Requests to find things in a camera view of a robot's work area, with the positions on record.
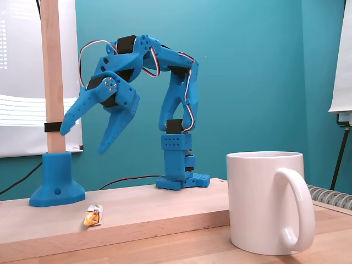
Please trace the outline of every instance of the whiteboard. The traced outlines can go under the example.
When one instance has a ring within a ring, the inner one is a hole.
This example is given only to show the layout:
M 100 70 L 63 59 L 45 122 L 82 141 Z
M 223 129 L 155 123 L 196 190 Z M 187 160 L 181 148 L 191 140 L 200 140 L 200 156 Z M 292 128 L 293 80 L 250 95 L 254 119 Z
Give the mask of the whiteboard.
M 75 0 L 59 0 L 64 111 L 80 89 Z M 0 1 L 0 157 L 47 152 L 41 24 L 36 1 Z M 79 152 L 81 119 L 66 138 Z
M 334 93 L 329 112 L 352 112 L 352 1 L 346 1 Z

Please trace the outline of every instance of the teal wall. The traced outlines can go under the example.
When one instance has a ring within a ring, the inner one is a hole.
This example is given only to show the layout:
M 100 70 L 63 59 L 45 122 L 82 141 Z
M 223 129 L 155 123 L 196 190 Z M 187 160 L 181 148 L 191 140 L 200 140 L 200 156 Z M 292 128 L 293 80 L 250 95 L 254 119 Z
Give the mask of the teal wall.
M 302 1 L 310 184 L 330 188 L 344 130 L 331 105 L 343 21 L 344 0 Z M 335 189 L 352 193 L 351 139 Z
M 300 1 L 77 0 L 76 5 L 79 48 L 95 39 L 147 34 L 199 61 L 200 104 L 192 133 L 196 172 L 225 178 L 227 153 L 255 150 L 303 152 L 310 171 Z M 97 44 L 85 51 L 85 82 L 104 50 Z M 141 73 L 133 82 L 141 96 L 136 117 L 102 156 L 97 149 L 108 114 L 96 106 L 83 117 L 84 153 L 73 154 L 73 171 L 86 190 L 122 177 L 164 173 L 158 118 L 168 80 L 168 73 L 157 79 Z M 0 189 L 40 159 L 0 159 Z M 41 174 L 39 169 L 0 199 L 29 197 Z M 125 181 L 115 187 L 154 182 Z

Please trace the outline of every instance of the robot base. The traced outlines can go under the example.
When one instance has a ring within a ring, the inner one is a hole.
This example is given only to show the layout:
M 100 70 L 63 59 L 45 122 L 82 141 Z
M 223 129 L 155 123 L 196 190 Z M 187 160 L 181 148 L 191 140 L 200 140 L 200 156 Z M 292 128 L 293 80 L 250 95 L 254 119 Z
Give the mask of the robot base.
M 160 176 L 156 181 L 156 187 L 159 189 L 167 189 L 178 191 L 181 188 L 202 187 L 206 188 L 210 184 L 210 176 L 207 174 L 193 173 L 192 178 L 186 180 L 170 180 L 165 176 Z
M 30 206 L 47 207 L 73 204 L 86 198 L 82 186 L 72 179 L 72 154 L 43 155 L 43 185 L 29 199 Z

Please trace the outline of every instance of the white mug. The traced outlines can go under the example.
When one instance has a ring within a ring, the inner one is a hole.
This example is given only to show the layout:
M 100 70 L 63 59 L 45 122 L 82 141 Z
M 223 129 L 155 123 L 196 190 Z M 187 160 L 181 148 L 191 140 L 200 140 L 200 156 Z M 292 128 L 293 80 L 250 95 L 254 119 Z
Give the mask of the white mug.
M 303 155 L 241 152 L 226 156 L 231 241 L 263 255 L 308 249 L 315 214 L 304 181 Z

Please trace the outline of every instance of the candy wrapper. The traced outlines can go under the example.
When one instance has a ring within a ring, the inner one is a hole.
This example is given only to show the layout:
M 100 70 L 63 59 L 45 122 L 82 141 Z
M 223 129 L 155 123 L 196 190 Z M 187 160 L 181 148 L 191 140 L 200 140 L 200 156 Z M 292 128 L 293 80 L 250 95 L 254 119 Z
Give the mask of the candy wrapper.
M 86 212 L 86 218 L 84 219 L 84 225 L 88 227 L 100 226 L 103 220 L 103 206 L 102 205 L 91 205 Z

